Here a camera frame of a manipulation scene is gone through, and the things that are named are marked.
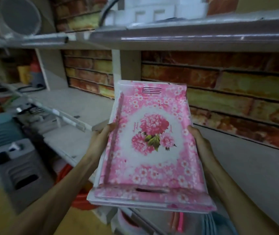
pink floral tray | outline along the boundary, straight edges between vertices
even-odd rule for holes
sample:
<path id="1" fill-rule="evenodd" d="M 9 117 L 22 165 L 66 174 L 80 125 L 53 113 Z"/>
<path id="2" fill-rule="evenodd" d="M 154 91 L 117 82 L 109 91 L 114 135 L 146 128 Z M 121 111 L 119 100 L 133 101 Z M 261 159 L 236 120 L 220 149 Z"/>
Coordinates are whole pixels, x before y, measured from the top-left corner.
<path id="1" fill-rule="evenodd" d="M 109 137 L 88 200 L 215 210 L 195 140 L 186 129 L 192 124 L 186 86 L 122 80 L 115 87 L 119 96 L 110 121 L 118 127 Z"/>

yellow floor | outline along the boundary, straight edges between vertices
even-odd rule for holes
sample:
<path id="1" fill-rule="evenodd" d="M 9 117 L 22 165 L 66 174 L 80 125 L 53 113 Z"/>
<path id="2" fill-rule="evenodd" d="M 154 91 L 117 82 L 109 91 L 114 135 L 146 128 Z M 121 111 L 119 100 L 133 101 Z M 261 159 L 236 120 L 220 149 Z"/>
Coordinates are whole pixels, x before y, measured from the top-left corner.
<path id="1" fill-rule="evenodd" d="M 12 221 L 15 214 L 0 187 L 0 232 Z M 91 211 L 70 208 L 55 235 L 111 234 L 110 225 L 104 225 Z"/>

person's left arm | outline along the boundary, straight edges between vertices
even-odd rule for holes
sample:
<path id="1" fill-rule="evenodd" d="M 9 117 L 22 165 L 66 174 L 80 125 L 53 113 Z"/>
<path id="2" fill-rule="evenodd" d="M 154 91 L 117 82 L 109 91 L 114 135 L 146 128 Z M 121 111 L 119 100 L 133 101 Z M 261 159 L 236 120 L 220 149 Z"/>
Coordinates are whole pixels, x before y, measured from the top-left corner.
<path id="1" fill-rule="evenodd" d="M 5 234 L 52 235 L 82 187 L 97 169 L 108 136 L 115 125 L 94 132 L 82 160 L 58 184 L 18 215 Z"/>

pink handle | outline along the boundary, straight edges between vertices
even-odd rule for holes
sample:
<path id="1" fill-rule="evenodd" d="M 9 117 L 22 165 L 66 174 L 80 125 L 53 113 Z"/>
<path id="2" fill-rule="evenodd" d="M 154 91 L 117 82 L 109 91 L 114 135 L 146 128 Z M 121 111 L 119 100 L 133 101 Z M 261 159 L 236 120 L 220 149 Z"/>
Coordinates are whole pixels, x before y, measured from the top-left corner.
<path id="1" fill-rule="evenodd" d="M 180 212 L 180 218 L 179 218 L 179 225 L 178 225 L 178 228 L 177 228 L 177 231 L 182 233 L 183 232 L 183 222 L 184 222 L 184 214 L 182 212 Z"/>

round gray object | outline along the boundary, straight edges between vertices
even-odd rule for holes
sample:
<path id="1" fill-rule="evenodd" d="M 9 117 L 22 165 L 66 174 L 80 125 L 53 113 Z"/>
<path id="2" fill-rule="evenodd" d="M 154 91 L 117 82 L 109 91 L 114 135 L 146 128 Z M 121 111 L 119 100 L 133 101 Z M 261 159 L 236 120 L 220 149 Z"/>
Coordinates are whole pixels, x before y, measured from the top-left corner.
<path id="1" fill-rule="evenodd" d="M 35 35 L 40 31 L 40 12 L 30 0 L 2 0 L 0 16 L 19 35 Z"/>

